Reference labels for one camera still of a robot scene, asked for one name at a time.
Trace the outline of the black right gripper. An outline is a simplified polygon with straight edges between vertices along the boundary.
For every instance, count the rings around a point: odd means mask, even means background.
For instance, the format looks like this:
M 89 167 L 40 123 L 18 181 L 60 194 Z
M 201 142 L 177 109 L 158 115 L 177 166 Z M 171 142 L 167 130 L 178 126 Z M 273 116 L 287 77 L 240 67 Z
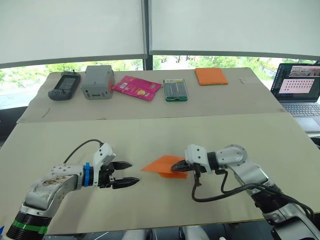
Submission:
M 172 167 L 171 170 L 173 172 L 191 172 L 195 170 L 195 167 L 193 164 L 190 164 L 188 162 L 186 162 L 185 160 L 181 160 L 177 163 L 175 163 Z

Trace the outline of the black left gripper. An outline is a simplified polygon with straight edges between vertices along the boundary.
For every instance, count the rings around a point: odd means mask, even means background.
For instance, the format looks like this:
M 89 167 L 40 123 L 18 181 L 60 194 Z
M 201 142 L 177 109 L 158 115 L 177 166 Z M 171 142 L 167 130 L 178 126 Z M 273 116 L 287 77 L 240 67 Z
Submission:
M 114 171 L 121 171 L 132 167 L 132 164 L 126 161 L 113 161 L 108 165 L 103 164 L 100 167 L 98 174 L 98 187 L 99 188 L 112 188 L 122 189 L 135 185 L 140 181 L 136 177 L 124 177 L 122 179 L 116 179 L 114 181 Z

